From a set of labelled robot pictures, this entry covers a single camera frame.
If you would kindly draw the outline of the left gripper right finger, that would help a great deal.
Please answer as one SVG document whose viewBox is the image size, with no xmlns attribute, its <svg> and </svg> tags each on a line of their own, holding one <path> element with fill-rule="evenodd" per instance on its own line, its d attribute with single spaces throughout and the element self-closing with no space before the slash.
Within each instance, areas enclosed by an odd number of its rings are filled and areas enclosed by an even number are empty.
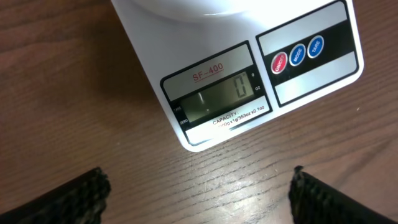
<svg viewBox="0 0 398 224">
<path fill-rule="evenodd" d="M 289 201 L 294 224 L 397 224 L 316 177 L 294 168 Z"/>
</svg>

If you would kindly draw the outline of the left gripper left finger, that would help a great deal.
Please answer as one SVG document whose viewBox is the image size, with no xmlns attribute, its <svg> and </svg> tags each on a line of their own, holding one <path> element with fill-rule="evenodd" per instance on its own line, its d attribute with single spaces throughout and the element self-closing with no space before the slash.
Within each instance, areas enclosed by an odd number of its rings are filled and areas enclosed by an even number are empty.
<svg viewBox="0 0 398 224">
<path fill-rule="evenodd" d="M 1 214 L 1 223 L 100 224 L 110 191 L 108 176 L 97 167 Z"/>
</svg>

